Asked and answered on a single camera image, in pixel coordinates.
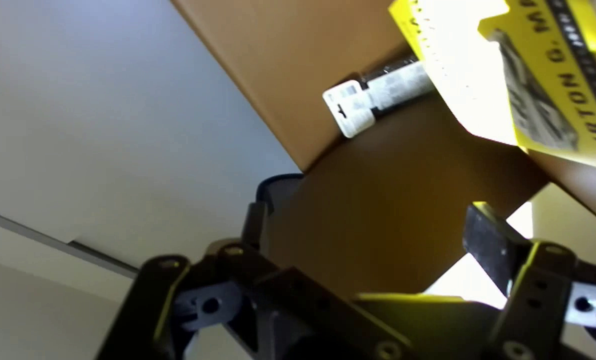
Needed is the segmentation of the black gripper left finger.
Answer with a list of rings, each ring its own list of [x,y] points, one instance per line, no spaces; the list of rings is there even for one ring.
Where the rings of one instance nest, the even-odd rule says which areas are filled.
[[[242,239],[260,250],[265,234],[265,218],[267,218],[267,204],[265,201],[252,201],[245,212]]]

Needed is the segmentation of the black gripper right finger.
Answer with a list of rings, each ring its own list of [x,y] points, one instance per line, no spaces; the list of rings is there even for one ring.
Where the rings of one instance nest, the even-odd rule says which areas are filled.
[[[462,247],[501,293],[511,293],[531,241],[513,229],[488,201],[472,201],[465,207]]]

